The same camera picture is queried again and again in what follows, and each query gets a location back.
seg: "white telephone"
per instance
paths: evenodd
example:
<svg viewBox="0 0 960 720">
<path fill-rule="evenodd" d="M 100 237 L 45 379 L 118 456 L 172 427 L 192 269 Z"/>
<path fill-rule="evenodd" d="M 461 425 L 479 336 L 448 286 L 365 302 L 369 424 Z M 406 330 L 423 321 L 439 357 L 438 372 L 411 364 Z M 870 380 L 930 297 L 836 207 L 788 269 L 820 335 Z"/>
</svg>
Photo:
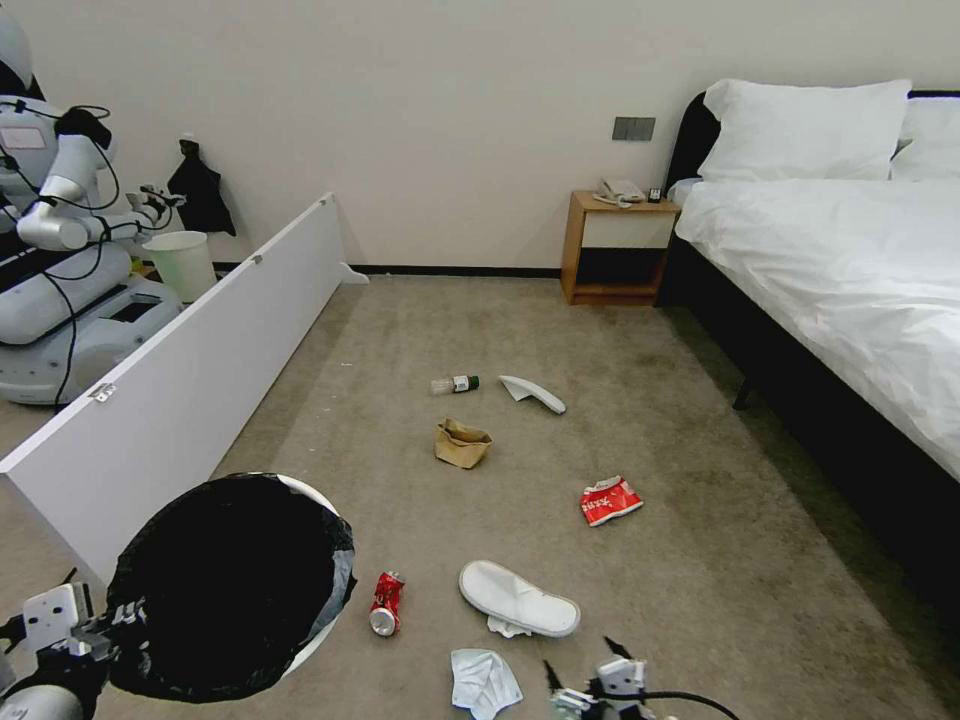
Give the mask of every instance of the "white telephone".
<svg viewBox="0 0 960 720">
<path fill-rule="evenodd" d="M 633 203 L 644 202 L 647 199 L 643 191 L 629 180 L 607 180 L 606 178 L 600 180 L 597 193 L 593 197 L 600 202 L 621 208 L 628 208 Z"/>
</svg>

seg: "black bed frame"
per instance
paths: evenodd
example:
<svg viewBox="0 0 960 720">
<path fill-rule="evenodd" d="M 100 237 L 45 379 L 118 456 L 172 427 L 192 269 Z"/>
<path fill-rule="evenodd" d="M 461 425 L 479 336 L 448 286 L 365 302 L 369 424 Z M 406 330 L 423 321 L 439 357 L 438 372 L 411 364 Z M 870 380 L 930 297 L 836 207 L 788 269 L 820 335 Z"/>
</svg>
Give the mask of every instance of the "black bed frame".
<svg viewBox="0 0 960 720">
<path fill-rule="evenodd" d="M 960 96 L 914 91 L 917 96 Z M 666 187 L 697 177 L 719 123 L 703 93 L 680 124 Z M 949 475 L 686 241 L 674 236 L 659 305 L 688 307 L 857 510 L 921 597 L 960 619 L 960 482 Z"/>
</svg>

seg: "soda can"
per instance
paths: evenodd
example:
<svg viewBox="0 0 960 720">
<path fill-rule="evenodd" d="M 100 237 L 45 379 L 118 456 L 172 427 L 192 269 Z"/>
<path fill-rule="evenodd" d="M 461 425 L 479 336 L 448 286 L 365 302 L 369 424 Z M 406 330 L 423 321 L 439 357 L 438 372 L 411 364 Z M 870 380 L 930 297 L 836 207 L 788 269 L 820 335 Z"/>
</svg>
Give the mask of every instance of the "soda can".
<svg viewBox="0 0 960 720">
<path fill-rule="evenodd" d="M 400 627 L 400 591 L 406 584 L 406 580 L 395 572 L 380 574 L 370 606 L 370 627 L 377 635 L 390 637 Z"/>
</svg>

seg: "wooden nightstand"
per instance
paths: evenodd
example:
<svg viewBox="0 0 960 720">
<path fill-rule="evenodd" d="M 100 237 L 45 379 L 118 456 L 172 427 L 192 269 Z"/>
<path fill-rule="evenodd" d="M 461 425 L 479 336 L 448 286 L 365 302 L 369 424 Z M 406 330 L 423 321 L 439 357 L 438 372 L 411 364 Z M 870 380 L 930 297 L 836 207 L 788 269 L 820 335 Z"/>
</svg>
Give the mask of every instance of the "wooden nightstand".
<svg viewBox="0 0 960 720">
<path fill-rule="evenodd" d="M 570 196 L 560 284 L 571 305 L 652 305 L 680 208 L 666 200 L 628 209 Z"/>
</svg>

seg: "baseboard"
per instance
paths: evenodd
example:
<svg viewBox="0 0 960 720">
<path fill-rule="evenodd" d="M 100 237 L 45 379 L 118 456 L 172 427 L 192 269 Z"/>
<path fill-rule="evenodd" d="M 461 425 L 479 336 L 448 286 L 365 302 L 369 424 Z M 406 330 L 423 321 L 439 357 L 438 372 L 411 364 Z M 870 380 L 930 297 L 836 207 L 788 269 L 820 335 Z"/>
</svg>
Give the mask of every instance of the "baseboard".
<svg viewBox="0 0 960 720">
<path fill-rule="evenodd" d="M 462 267 L 459 265 L 354 265 L 357 272 L 365 275 L 454 275 L 457 277 L 560 277 L 560 268 L 497 268 Z"/>
</svg>

